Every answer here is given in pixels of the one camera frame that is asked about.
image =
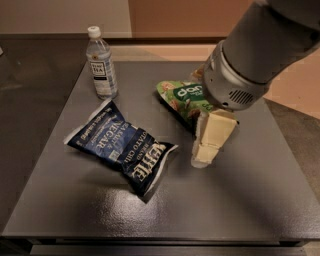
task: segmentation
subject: dark gray table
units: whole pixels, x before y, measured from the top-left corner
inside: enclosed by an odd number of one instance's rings
[[[213,165],[190,165],[193,138],[159,103],[155,86],[199,63],[116,63],[117,106],[128,121],[179,145],[144,203],[127,181],[62,140],[101,101],[87,66],[3,232],[6,238],[211,242],[320,239],[320,207],[263,100],[237,113],[240,126]]]

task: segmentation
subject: white bottle cap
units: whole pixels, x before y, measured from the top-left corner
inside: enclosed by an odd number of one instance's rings
[[[101,36],[100,28],[97,26],[92,26],[88,28],[88,34],[90,38],[98,38]]]

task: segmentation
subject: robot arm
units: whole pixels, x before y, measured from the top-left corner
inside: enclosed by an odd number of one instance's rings
[[[319,47],[319,11],[318,0],[253,2],[205,63],[208,101],[230,110],[250,107],[283,69]]]

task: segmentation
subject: beige wall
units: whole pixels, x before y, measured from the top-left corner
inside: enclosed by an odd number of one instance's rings
[[[86,33],[131,37],[128,0],[0,0],[0,34]]]
[[[252,0],[129,0],[133,37],[227,36]]]

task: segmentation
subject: water bottle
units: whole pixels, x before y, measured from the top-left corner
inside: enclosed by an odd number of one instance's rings
[[[99,27],[89,27],[88,34],[90,42],[87,48],[87,59],[98,97],[103,100],[115,98],[118,86],[110,46],[101,38]]]

